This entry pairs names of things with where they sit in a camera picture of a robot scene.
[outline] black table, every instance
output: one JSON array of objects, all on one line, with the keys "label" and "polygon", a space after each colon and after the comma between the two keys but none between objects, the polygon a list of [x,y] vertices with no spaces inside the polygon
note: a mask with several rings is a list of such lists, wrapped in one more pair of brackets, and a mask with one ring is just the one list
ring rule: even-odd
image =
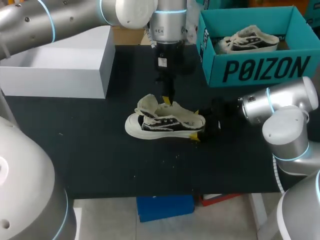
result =
[{"label": "black table", "polygon": [[[196,111],[213,97],[232,99],[264,86],[209,88],[197,59],[193,75],[175,82],[175,100]],[[233,137],[204,143],[188,139],[135,139],[125,121],[137,102],[152,93],[157,73],[149,46],[117,46],[106,99],[6,97],[24,133],[51,157],[75,199],[278,192],[272,154],[261,127],[246,126]],[[320,141],[320,112],[311,114],[311,140]],[[281,174],[287,189],[301,180]]]}]

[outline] canvas sneaker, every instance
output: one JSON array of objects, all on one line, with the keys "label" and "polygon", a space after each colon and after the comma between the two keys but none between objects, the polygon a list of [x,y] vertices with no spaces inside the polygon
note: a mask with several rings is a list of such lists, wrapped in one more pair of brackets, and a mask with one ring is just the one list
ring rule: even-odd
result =
[{"label": "canvas sneaker", "polygon": [[241,54],[273,52],[277,50],[279,38],[262,32],[256,25],[248,26],[230,37],[222,39],[218,46],[222,53]]},{"label": "canvas sneaker", "polygon": [[149,94],[137,104],[135,113],[125,122],[125,131],[138,139],[153,140],[166,137],[190,138],[205,129],[203,116],[184,109],[177,102],[158,104]]}]

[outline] blue container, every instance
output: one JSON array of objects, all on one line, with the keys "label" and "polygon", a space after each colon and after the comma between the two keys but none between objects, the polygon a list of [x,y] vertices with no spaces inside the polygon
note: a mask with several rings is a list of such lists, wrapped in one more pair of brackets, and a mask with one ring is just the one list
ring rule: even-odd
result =
[{"label": "blue container", "polygon": [[191,195],[139,196],[136,198],[136,205],[141,223],[191,214],[195,209]]},{"label": "blue container", "polygon": [[[285,40],[289,50],[220,54],[213,42],[250,25]],[[294,6],[204,10],[199,16],[196,47],[210,87],[277,84],[313,77],[320,41]]]}]

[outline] shoebox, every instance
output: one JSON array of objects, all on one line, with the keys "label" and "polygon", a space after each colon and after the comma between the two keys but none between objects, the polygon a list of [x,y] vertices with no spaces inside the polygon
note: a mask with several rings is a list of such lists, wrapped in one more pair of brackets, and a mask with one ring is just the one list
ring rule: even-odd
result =
[{"label": "shoebox", "polygon": [[320,26],[320,0],[309,0],[304,18],[312,28]]},{"label": "shoebox", "polygon": [[144,29],[128,29],[120,26],[113,26],[115,45],[139,45],[145,35]]},{"label": "shoebox", "polygon": [[136,205],[141,223],[191,214],[195,210],[191,195],[139,196]]},{"label": "shoebox", "polygon": [[105,99],[116,48],[110,26],[15,54],[0,63],[6,96]]},{"label": "shoebox", "polygon": [[[216,54],[224,37],[257,25],[279,37],[277,51]],[[277,84],[312,77],[319,63],[320,41],[294,6],[203,10],[196,47],[210,87]]]}]

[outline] red object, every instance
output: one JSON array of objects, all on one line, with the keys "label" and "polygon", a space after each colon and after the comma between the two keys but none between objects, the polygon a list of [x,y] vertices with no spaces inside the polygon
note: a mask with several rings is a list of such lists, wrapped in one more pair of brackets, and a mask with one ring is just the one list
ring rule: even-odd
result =
[{"label": "red object", "polygon": [[204,200],[202,196],[200,196],[199,198],[200,198],[200,201],[201,201],[202,205],[204,207],[206,207],[206,206],[209,206],[209,205],[212,205],[212,204],[220,203],[222,201],[238,197],[240,195],[241,194],[228,194],[228,195],[223,195],[222,194],[220,196],[213,197],[213,198],[210,198],[210,199],[207,199],[207,200]]}]

